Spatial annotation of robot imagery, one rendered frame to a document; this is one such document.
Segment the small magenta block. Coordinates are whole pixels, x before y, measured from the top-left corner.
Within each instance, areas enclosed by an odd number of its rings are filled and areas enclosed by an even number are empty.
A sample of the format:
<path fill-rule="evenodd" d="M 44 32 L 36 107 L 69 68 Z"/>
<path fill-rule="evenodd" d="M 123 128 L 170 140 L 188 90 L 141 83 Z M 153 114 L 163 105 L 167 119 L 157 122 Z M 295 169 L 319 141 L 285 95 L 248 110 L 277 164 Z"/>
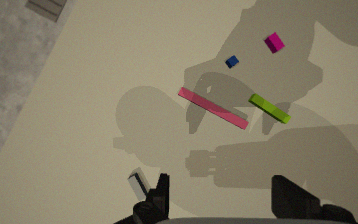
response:
<path fill-rule="evenodd" d="M 273 54 L 284 47 L 283 42 L 281 41 L 281 39 L 278 37 L 278 35 L 276 33 L 273 33 L 268 38 L 266 38 L 264 41 L 267 44 L 267 46 L 269 47 L 269 49 L 272 51 Z"/>

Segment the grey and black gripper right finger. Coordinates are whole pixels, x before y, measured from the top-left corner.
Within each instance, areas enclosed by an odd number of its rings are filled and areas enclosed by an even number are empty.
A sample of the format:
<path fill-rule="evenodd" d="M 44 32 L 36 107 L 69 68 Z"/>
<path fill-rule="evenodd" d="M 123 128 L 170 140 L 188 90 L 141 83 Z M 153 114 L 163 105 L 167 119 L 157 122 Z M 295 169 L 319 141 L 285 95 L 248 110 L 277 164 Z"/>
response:
<path fill-rule="evenodd" d="M 272 177 L 271 209 L 277 218 L 317 219 L 358 224 L 353 214 L 336 205 L 320 206 L 320 199 L 282 175 Z"/>

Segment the lime green rod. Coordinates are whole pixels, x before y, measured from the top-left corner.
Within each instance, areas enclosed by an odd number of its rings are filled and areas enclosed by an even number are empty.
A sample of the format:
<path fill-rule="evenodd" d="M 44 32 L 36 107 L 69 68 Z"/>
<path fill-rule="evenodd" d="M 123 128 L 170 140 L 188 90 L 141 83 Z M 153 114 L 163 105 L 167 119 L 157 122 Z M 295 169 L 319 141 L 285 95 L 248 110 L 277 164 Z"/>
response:
<path fill-rule="evenodd" d="M 280 123 L 287 124 L 290 120 L 291 116 L 259 96 L 258 94 L 252 94 L 252 96 L 248 100 L 250 103 L 279 121 Z"/>

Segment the pink rod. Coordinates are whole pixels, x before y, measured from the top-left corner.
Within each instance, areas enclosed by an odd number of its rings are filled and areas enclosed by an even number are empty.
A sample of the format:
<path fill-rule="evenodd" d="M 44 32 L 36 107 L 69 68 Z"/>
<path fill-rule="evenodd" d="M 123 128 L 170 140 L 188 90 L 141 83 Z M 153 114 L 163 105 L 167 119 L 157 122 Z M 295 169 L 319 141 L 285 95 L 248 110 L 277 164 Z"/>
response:
<path fill-rule="evenodd" d="M 238 126 L 241 129 L 246 129 L 249 122 L 245 121 L 244 119 L 230 113 L 229 111 L 215 105 L 214 103 L 200 97 L 199 95 L 185 89 L 181 88 L 179 93 L 179 96 L 191 101 L 192 103 L 206 109 L 207 111 L 221 117 L 222 119 Z"/>

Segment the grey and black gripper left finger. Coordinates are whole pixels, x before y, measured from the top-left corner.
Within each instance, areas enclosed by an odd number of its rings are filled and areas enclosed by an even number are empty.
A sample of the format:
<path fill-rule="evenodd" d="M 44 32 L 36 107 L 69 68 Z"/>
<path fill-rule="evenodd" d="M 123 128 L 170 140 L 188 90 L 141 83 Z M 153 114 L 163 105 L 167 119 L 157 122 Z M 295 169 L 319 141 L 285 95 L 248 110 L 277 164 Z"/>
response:
<path fill-rule="evenodd" d="M 168 220 L 168 215 L 169 175 L 161 173 L 156 189 L 150 189 L 145 201 L 133 206 L 133 215 L 114 224 L 156 224 Z"/>

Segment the grey rectangular block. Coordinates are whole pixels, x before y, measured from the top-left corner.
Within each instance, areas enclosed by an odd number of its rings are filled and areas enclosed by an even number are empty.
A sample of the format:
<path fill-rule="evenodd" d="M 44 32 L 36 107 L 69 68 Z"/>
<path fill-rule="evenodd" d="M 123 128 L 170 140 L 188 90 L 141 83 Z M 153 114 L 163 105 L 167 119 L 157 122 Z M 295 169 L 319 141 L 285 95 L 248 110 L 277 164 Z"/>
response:
<path fill-rule="evenodd" d="M 127 180 L 139 201 L 147 197 L 148 192 L 146 191 L 137 173 L 131 175 Z"/>

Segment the small blue cube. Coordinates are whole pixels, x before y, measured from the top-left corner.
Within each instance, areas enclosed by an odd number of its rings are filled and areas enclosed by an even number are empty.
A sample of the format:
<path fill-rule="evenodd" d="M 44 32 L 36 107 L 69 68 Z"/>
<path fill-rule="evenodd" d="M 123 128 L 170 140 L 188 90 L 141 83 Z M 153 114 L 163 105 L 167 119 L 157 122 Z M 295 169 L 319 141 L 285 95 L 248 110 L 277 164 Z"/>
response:
<path fill-rule="evenodd" d="M 235 57 L 235 55 L 233 55 L 225 63 L 229 68 L 232 68 L 234 65 L 238 63 L 238 59 Z"/>

